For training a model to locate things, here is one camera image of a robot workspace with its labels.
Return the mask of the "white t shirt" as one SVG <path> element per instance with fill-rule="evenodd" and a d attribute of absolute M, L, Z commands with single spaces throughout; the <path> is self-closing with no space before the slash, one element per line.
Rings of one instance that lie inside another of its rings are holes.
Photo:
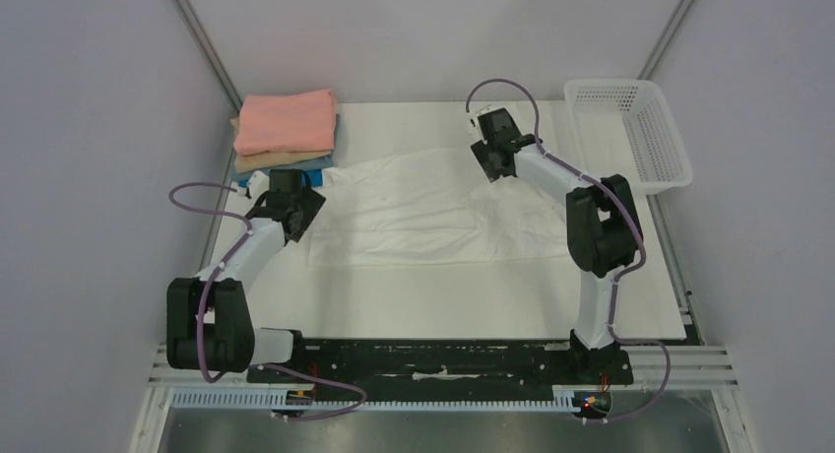
<path fill-rule="evenodd" d="M 470 150 L 430 149 L 332 167 L 305 237 L 317 267 L 565 257 L 562 206 L 516 177 L 488 180 Z"/>

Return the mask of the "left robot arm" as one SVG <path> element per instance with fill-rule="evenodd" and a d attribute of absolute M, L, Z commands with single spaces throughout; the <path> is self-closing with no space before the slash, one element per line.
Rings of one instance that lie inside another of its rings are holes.
<path fill-rule="evenodd" d="M 245 214 L 222 213 L 239 221 L 242 231 L 218 262 L 169 284 L 167 363 L 174 369 L 198 370 L 210 382 L 223 373 L 270 363 L 285 382 L 299 381 L 307 373 L 309 357 L 295 347 L 298 334 L 256 327 L 247 293 L 280 251 L 302 239 L 326 199 L 308 173 L 298 169 L 256 172 L 244 187 L 228 190 L 250 205 Z"/>

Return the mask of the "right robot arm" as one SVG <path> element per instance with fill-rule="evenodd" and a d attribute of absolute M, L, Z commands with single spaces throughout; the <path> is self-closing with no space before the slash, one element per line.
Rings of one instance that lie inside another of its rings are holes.
<path fill-rule="evenodd" d="M 593 382 L 619 365 L 613 332 L 619 281 L 646 256 L 630 184 L 619 174 L 592 177 L 558 158 L 536 134 L 523 133 L 505 107 L 471 111 L 468 125 L 476 138 L 471 150 L 489 180 L 520 178 L 563 204 L 567 248 L 581 272 L 568 366 L 576 379 Z"/>

